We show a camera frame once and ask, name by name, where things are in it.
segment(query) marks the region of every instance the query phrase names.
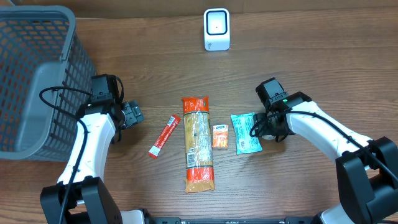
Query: red packet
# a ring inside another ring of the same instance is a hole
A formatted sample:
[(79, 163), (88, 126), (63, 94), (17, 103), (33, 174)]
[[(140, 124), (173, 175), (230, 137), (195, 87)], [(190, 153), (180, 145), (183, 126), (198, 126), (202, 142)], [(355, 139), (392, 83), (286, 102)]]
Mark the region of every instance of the red packet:
[(157, 138), (155, 144), (151, 147), (148, 152), (148, 155), (154, 159), (157, 159), (160, 150), (163, 148), (164, 144), (169, 139), (170, 135), (173, 133), (175, 127), (179, 124), (181, 118), (175, 114), (171, 116), (169, 122), (166, 124), (166, 127), (163, 129), (162, 134)]

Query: snack bag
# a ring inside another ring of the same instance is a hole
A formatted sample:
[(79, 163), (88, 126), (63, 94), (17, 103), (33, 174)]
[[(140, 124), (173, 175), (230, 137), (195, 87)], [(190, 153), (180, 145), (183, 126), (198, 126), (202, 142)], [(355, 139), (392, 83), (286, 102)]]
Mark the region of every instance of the snack bag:
[(208, 96), (203, 99), (182, 98), (187, 156), (186, 193), (215, 189), (208, 99)]
[(236, 135), (236, 153), (252, 153), (262, 151), (259, 139), (250, 137), (250, 130), (254, 125), (253, 113), (231, 115)]
[(228, 148), (228, 125), (213, 125), (213, 149)]
[(157, 159), (157, 156), (160, 153), (160, 150), (163, 148), (164, 144), (166, 144), (167, 140), (169, 139), (170, 135), (173, 133), (175, 127), (177, 127), (178, 123), (180, 122), (181, 118), (175, 114), (173, 114), (169, 122), (164, 127), (162, 133), (157, 138), (155, 144), (151, 147), (148, 152), (148, 155), (154, 159)]

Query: pasta package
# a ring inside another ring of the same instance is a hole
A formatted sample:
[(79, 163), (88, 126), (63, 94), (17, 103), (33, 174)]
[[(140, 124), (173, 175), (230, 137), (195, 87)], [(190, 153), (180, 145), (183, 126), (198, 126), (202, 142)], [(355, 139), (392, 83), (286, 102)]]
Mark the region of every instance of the pasta package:
[(182, 98), (187, 158), (186, 193), (215, 189), (208, 99), (208, 96)]

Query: gray basket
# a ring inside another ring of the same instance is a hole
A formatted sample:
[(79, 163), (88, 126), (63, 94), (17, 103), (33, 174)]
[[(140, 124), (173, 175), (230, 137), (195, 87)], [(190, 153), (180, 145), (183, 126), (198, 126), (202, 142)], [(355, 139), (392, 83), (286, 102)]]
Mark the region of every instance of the gray basket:
[[(41, 102), (51, 86), (91, 89), (93, 63), (62, 6), (0, 7), (0, 159), (66, 161), (76, 121)], [(60, 90), (44, 98), (73, 114), (87, 96)]]

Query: cable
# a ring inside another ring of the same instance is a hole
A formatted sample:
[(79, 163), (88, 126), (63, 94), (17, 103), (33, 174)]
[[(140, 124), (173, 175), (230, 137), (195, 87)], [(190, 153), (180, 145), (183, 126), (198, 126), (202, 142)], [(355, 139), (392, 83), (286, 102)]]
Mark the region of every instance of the cable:
[(397, 221), (389, 221), (389, 220), (381, 220), (378, 223), (396, 224), (398, 222)]
[(337, 132), (339, 132), (344, 138), (346, 138), (349, 142), (351, 142), (352, 144), (354, 144), (355, 146), (357, 146), (358, 148), (360, 148), (362, 151), (364, 151), (371, 159), (373, 159), (374, 162), (376, 162), (381, 169), (383, 169), (389, 176), (391, 176), (391, 178), (393, 178), (395, 181), (398, 182), (398, 177), (393, 174), (391, 172), (390, 169), (388, 169), (388, 167), (386, 167), (386, 165), (384, 165), (378, 158), (376, 158), (376, 156), (374, 156), (371, 152), (369, 152), (365, 147), (363, 147), (362, 145), (360, 145), (360, 143), (358, 143), (357, 141), (355, 141), (351, 136), (347, 135), (343, 130), (341, 130), (337, 125), (335, 125), (334, 123), (332, 123), (330, 120), (328, 120), (327, 118), (324, 118), (316, 113), (310, 113), (310, 112), (306, 112), (306, 111), (283, 111), (280, 113), (274, 113), (271, 114), (269, 116), (267, 116), (266, 118), (259, 120), (258, 122), (256, 122), (253, 127), (250, 130), (250, 136), (251, 137), (258, 137), (256, 134), (252, 134), (253, 131), (261, 124), (264, 122), (268, 122), (271, 118), (279, 116), (279, 115), (286, 115), (286, 114), (305, 114), (305, 115), (309, 115), (312, 116), (314, 118), (318, 118), (324, 122), (326, 122), (326, 124), (329, 124), (332, 128), (334, 128)]
[(123, 98), (124, 98), (124, 88), (123, 88), (123, 83), (122, 80), (119, 77), (116, 77), (117, 81), (119, 81), (120, 86), (122, 87), (122, 92), (120, 93), (120, 97), (119, 97), (119, 104), (123, 103)]
[(59, 219), (59, 222), (58, 222), (58, 224), (62, 224), (63, 223), (63, 215), (65, 214), (65, 210), (67, 208), (68, 195), (69, 195), (69, 193), (71, 191), (73, 180), (75, 179), (75, 176), (76, 176), (76, 173), (78, 171), (78, 167), (79, 167), (81, 158), (83, 157), (83, 152), (84, 152), (85, 147), (86, 147), (88, 130), (87, 130), (86, 124), (80, 118), (78, 118), (77, 116), (75, 116), (72, 113), (67, 112), (66, 110), (61, 109), (59, 106), (52, 105), (51, 103), (49, 103), (47, 100), (45, 100), (43, 98), (43, 93), (45, 93), (46, 91), (50, 91), (50, 90), (71, 90), (71, 91), (77, 91), (77, 92), (80, 92), (80, 93), (84, 93), (86, 95), (91, 95), (91, 93), (88, 93), (86, 91), (79, 90), (79, 89), (76, 89), (76, 88), (65, 87), (65, 86), (55, 86), (55, 87), (45, 88), (44, 90), (40, 91), (40, 93), (39, 93), (39, 97), (43, 101), (43, 103), (45, 103), (49, 107), (59, 111), (60, 113), (63, 113), (65, 115), (70, 116), (71, 118), (77, 120), (81, 124), (83, 129), (84, 129), (83, 144), (81, 145), (81, 149), (80, 149), (79, 155), (77, 157), (75, 166), (73, 166), (73, 169), (72, 169), (72, 174), (70, 176), (69, 183), (68, 183), (67, 189), (65, 191), (65, 195), (63, 196), (60, 219)]
[(285, 140), (285, 138), (286, 138), (287, 136), (288, 136), (288, 134), (285, 134), (285, 135), (282, 137), (281, 140), (279, 140), (279, 136), (276, 136), (275, 141), (276, 141), (277, 143), (280, 143), (280, 142), (282, 142), (283, 140)]

